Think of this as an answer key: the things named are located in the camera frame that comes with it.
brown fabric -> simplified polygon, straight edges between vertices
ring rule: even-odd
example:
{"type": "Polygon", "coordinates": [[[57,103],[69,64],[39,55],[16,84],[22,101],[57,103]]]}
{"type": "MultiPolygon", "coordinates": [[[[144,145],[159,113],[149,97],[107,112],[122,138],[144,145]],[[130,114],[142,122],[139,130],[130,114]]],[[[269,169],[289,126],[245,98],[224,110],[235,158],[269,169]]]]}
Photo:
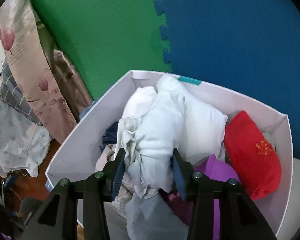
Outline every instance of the brown fabric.
{"type": "Polygon", "coordinates": [[[78,122],[79,114],[92,103],[92,98],[74,64],[59,50],[35,12],[34,16],[43,53],[64,99],[78,122]]]}
{"type": "Polygon", "coordinates": [[[76,120],[42,51],[30,0],[4,2],[0,39],[21,93],[45,128],[62,143],[76,120]]]}

light blue patterned fabric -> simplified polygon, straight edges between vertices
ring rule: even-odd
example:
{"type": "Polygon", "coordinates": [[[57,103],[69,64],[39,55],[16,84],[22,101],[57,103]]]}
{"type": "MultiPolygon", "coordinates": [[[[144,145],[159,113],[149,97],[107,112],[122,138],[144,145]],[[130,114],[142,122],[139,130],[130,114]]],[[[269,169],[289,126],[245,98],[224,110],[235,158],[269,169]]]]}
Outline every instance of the light blue patterned fabric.
{"type": "Polygon", "coordinates": [[[0,167],[4,172],[26,169],[36,177],[49,145],[47,129],[0,100],[0,167]]]}

white cloth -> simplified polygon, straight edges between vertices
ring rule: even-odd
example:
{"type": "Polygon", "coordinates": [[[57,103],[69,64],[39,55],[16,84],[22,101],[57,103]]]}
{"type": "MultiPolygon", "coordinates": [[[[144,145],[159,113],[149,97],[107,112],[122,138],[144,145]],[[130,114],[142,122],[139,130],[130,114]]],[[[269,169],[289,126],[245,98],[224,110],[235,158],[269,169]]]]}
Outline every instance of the white cloth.
{"type": "Polygon", "coordinates": [[[227,151],[226,151],[225,145],[224,145],[224,143],[221,143],[221,149],[220,149],[218,161],[225,162],[226,161],[226,153],[227,153],[227,151]]]}
{"type": "Polygon", "coordinates": [[[119,147],[124,147],[126,171],[140,198],[153,197],[159,188],[171,191],[170,159],[184,129],[184,112],[184,96],[163,91],[158,93],[141,124],[140,118],[120,119],[116,153],[119,147]]]}
{"type": "Polygon", "coordinates": [[[181,157],[192,165],[211,154],[218,158],[228,117],[194,97],[181,82],[169,74],[159,79],[157,90],[158,93],[178,91],[185,96],[186,128],[178,149],[181,157]]]}
{"type": "Polygon", "coordinates": [[[26,169],[38,175],[50,145],[49,132],[0,100],[0,169],[3,173],[26,169]]]}
{"type": "Polygon", "coordinates": [[[122,118],[125,117],[141,117],[146,114],[157,96],[154,87],[137,88],[133,95],[129,98],[122,118]]]}

light blue cloth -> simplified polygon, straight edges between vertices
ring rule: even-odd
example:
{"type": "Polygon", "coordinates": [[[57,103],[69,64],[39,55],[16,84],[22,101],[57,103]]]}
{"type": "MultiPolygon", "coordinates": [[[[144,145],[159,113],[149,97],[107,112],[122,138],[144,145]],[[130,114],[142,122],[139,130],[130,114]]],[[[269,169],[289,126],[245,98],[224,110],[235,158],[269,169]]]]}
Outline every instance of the light blue cloth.
{"type": "Polygon", "coordinates": [[[53,186],[52,184],[50,184],[50,182],[47,180],[46,184],[44,184],[44,186],[47,188],[47,190],[49,192],[51,192],[53,190],[53,186]]]}
{"type": "Polygon", "coordinates": [[[94,100],[92,101],[92,103],[86,108],[84,109],[80,114],[79,114],[79,119],[81,120],[89,111],[90,109],[93,107],[93,105],[97,102],[98,100],[94,100]]]}
{"type": "Polygon", "coordinates": [[[7,173],[26,169],[36,177],[49,145],[50,135],[45,127],[0,100],[0,170],[7,173]]]}
{"type": "Polygon", "coordinates": [[[131,240],[186,240],[188,226],[172,212],[160,194],[141,199],[133,194],[125,206],[131,240]]]}

cardboard box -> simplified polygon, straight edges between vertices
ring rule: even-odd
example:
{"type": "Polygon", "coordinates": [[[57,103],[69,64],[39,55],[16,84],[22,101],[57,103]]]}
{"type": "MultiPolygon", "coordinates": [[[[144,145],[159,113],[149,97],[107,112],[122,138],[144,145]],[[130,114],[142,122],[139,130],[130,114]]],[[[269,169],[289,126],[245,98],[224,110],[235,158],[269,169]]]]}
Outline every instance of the cardboard box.
{"type": "MultiPolygon", "coordinates": [[[[52,185],[62,178],[71,181],[86,179],[94,172],[100,157],[99,145],[106,128],[118,121],[123,109],[138,87],[154,86],[163,75],[160,72],[131,70],[115,83],[92,107],[64,141],[51,160],[46,176],[52,185]]],[[[245,110],[262,131],[268,131],[276,142],[276,152],[282,166],[279,189],[255,201],[277,235],[289,201],[293,153],[289,119],[275,109],[235,91],[207,82],[180,77],[184,86],[197,98],[228,115],[228,122],[240,110],[245,110]]],[[[126,221],[108,205],[106,215],[111,239],[126,239],[126,221]]],[[[82,224],[82,202],[78,204],[78,221],[82,224]]]]}

